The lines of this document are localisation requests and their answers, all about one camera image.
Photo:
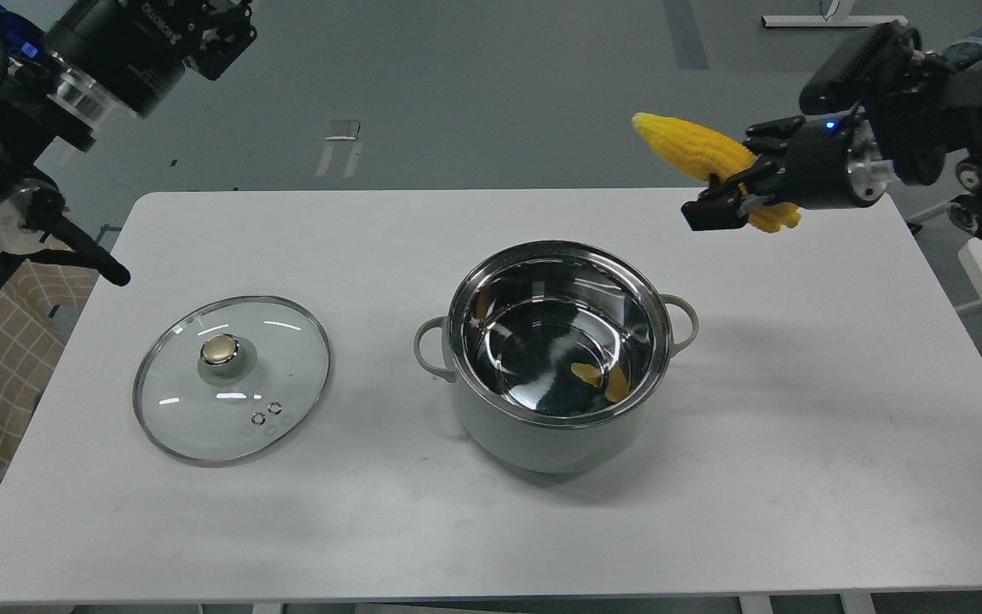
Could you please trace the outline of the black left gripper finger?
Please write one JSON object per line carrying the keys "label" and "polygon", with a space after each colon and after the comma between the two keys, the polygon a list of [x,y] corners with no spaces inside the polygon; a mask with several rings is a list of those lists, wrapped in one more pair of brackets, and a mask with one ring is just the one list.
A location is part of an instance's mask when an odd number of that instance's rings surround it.
{"label": "black left gripper finger", "polygon": [[253,1],[202,1],[201,15],[190,25],[194,42],[188,67],[207,80],[218,80],[257,38],[251,23]]}

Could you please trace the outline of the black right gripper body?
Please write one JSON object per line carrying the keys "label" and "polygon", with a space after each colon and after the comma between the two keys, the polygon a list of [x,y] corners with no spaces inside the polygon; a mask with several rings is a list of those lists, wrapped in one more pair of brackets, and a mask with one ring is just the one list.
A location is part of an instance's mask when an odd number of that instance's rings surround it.
{"label": "black right gripper body", "polygon": [[868,120],[822,118],[806,122],[788,141],[777,198],[807,210],[870,207],[897,172],[881,154]]}

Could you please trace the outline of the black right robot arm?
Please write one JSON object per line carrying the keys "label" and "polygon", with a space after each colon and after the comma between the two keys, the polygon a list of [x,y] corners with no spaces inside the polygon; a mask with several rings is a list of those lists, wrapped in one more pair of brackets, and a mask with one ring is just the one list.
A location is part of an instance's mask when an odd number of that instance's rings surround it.
{"label": "black right robot arm", "polygon": [[757,159],[682,207],[695,232],[739,229],[783,203],[870,207],[890,182],[932,185],[951,152],[962,193],[950,220],[982,240],[982,67],[956,70],[923,51],[917,30],[878,24],[845,40],[803,86],[798,116],[747,129]]}

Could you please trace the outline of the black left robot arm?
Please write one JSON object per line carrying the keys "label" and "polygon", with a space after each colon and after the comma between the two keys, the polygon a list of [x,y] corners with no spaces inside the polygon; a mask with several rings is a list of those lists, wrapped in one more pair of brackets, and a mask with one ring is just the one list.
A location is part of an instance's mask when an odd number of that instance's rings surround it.
{"label": "black left robot arm", "polygon": [[25,262],[129,283],[38,157],[58,139],[90,150],[114,109],[147,117],[187,70],[217,80],[256,40],[252,16],[249,1],[74,1],[45,31],[0,4],[0,290]]}

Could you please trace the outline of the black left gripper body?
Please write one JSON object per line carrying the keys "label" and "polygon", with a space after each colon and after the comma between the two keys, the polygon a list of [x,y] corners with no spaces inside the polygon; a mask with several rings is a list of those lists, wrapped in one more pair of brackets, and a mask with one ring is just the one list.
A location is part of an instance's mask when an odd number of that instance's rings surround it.
{"label": "black left gripper body", "polygon": [[227,15],[226,1],[75,1],[44,48],[145,118],[188,69],[221,77],[228,65],[218,32]]}

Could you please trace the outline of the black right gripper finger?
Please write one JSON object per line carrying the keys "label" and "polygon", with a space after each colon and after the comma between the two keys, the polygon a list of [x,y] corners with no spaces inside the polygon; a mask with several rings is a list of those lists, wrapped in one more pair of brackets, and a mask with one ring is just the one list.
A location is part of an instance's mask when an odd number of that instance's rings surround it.
{"label": "black right gripper finger", "polygon": [[755,155],[784,156],[804,150],[801,133],[806,122],[806,116],[791,116],[750,125],[745,129],[743,145]]}
{"label": "black right gripper finger", "polygon": [[774,160],[755,162],[751,167],[723,178],[706,171],[707,187],[697,198],[681,206],[682,217],[694,232],[733,230],[752,226],[760,232],[780,232],[792,227],[792,205],[774,192],[783,168]]}

